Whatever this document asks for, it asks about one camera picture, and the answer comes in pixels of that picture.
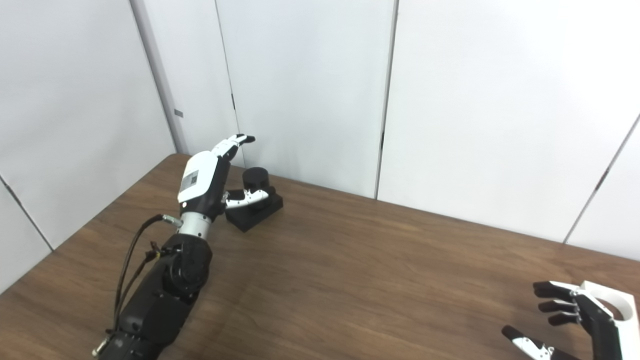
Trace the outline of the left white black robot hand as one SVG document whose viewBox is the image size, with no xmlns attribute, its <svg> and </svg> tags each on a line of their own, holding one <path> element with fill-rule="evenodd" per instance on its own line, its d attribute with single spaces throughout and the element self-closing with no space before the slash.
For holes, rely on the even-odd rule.
<svg viewBox="0 0 640 360">
<path fill-rule="evenodd" d="M 183 225 L 197 221 L 211 222 L 228 209 L 249 207 L 274 196 L 275 189 L 272 186 L 243 189 L 241 198 L 235 198 L 226 191 L 231 161 L 242 145 L 255 140 L 254 136 L 234 134 L 220 141 L 213 149 L 189 158 L 177 196 Z"/>
</svg>

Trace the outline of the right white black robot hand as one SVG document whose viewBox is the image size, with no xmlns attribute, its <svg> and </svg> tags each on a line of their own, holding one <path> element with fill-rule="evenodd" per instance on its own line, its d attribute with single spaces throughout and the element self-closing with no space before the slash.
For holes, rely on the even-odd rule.
<svg viewBox="0 0 640 360">
<path fill-rule="evenodd" d="M 537 281 L 532 284 L 541 313 L 550 326 L 579 325 L 590 337 L 594 360 L 637 360 L 639 311 L 629 292 L 584 280 L 580 284 Z"/>
</svg>

